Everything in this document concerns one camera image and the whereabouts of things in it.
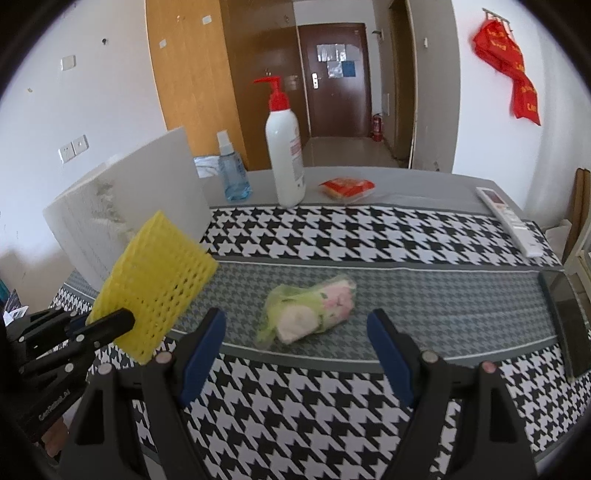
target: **green plastic bag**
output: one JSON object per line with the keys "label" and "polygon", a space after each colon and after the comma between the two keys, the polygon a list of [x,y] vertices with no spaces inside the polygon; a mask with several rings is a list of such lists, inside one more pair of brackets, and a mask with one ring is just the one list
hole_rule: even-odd
{"label": "green plastic bag", "polygon": [[310,288],[279,285],[265,301],[256,345],[267,349],[275,337],[289,345],[310,333],[325,332],[347,319],[354,298],[355,282],[346,275]]}

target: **red pump head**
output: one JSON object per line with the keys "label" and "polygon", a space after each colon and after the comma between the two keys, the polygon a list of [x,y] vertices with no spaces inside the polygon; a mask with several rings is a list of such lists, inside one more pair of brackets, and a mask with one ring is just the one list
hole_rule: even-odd
{"label": "red pump head", "polygon": [[281,77],[264,77],[262,79],[255,80],[253,83],[261,82],[270,83],[271,88],[273,89],[273,92],[269,97],[269,109],[271,112],[290,109],[290,100],[287,95],[281,91]]}

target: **fire extinguisher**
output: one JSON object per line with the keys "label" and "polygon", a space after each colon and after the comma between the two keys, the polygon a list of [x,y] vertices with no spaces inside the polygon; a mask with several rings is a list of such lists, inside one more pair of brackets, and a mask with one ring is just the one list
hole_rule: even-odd
{"label": "fire extinguisher", "polygon": [[376,113],[372,117],[372,138],[374,142],[381,142],[384,139],[384,135],[382,133],[382,116]]}

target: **air conditioner remote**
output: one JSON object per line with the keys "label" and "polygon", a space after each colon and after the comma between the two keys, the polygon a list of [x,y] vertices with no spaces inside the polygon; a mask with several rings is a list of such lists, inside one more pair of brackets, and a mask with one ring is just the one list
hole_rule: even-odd
{"label": "air conditioner remote", "polygon": [[526,224],[501,199],[497,192],[493,189],[476,187],[476,193],[503,224],[503,227],[511,235],[511,238],[525,257],[534,258],[544,255],[544,250],[542,250]]}

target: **screw head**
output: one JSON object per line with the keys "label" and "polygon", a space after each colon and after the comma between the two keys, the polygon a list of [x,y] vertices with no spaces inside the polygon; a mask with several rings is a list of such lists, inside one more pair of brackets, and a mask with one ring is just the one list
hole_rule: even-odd
{"label": "screw head", "polygon": [[171,354],[170,352],[160,352],[158,355],[156,355],[156,363],[162,365],[169,363],[172,359],[173,354]]}
{"label": "screw head", "polygon": [[425,363],[428,364],[434,364],[435,362],[437,362],[437,360],[439,360],[439,355],[437,355],[435,352],[431,351],[431,350],[425,350],[421,356],[423,357],[423,360],[425,361]]}
{"label": "screw head", "polygon": [[482,369],[488,374],[493,374],[496,371],[496,365],[487,360],[486,362],[482,362]]}
{"label": "screw head", "polygon": [[111,373],[111,370],[113,370],[112,364],[100,364],[97,372],[99,375],[107,375]]}

